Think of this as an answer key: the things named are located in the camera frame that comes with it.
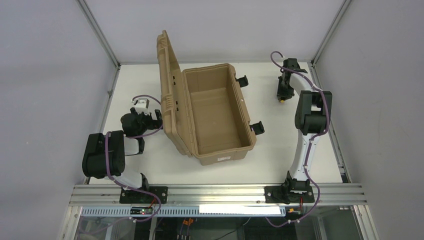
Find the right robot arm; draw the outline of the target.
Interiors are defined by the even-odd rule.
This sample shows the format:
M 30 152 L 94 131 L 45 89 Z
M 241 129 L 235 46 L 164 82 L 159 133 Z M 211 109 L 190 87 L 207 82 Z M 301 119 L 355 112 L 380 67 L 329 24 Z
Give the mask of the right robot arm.
M 311 167 L 316 146 L 329 130 L 332 93 L 317 87 L 307 76 L 295 58 L 285 59 L 278 78 L 277 98 L 281 101 L 298 94 L 294 125 L 298 131 L 293 163 L 281 185 L 282 199 L 296 198 L 313 201 Z

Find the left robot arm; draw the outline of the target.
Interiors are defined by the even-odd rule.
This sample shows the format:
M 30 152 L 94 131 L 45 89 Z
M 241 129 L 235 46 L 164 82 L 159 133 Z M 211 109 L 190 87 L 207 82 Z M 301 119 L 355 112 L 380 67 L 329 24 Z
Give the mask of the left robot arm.
M 158 131 L 163 127 L 159 109 L 152 113 L 132 107 L 120 118 L 121 130 L 109 133 L 92 133 L 88 136 L 82 159 L 82 171 L 86 177 L 109 178 L 125 189 L 148 192 L 147 177 L 126 164 L 126 157 L 142 155 L 145 151 L 146 131 Z

